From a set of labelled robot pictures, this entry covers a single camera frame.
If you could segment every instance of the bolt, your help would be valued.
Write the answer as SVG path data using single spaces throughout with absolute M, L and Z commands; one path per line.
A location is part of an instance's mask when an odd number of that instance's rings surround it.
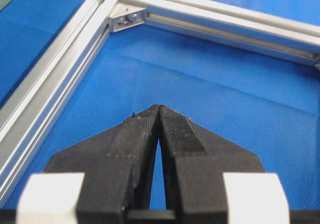
M 128 17 L 132 22 L 135 22 L 138 20 L 138 15 L 137 14 L 131 14 Z
M 126 17 L 122 16 L 122 17 L 117 19 L 117 23 L 126 25 L 128 22 L 126 21 Z

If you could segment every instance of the blue mat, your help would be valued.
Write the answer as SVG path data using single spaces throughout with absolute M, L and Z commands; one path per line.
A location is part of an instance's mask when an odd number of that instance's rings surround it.
M 2 103 L 82 1 L 14 0 L 0 12 Z M 320 0 L 214 1 L 320 25 Z M 320 209 L 320 73 L 146 26 L 110 36 L 5 207 L 16 207 L 54 153 L 152 104 L 256 153 L 279 175 L 291 209 Z M 156 156 L 150 208 L 162 209 Z

